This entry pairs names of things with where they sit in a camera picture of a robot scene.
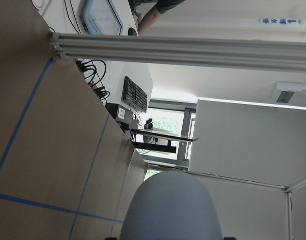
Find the person forearm in background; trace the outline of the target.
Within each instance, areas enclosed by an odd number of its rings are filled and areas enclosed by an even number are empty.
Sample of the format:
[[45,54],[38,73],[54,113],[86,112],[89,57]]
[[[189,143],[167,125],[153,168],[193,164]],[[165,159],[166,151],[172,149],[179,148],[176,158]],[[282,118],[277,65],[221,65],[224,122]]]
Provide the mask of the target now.
[[156,6],[152,7],[138,24],[138,35],[143,35],[152,25],[154,25],[162,14],[158,11]]

